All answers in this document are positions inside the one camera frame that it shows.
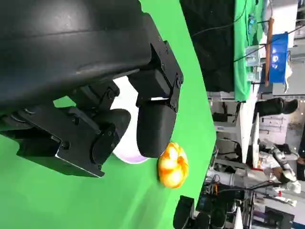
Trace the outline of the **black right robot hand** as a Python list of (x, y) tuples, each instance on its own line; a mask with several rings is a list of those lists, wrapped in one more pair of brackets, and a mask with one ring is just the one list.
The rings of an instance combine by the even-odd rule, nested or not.
[(210, 218), (195, 210), (194, 198), (180, 196), (173, 217), (174, 229), (208, 229)]

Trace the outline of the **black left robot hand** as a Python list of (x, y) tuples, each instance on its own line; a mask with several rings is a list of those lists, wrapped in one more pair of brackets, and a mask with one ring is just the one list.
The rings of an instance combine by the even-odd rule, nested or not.
[(102, 177), (131, 121), (112, 109), (115, 79), (137, 91), (136, 144), (158, 158), (175, 125), (183, 74), (137, 0), (3, 0), (0, 133), (18, 156), (66, 175)]

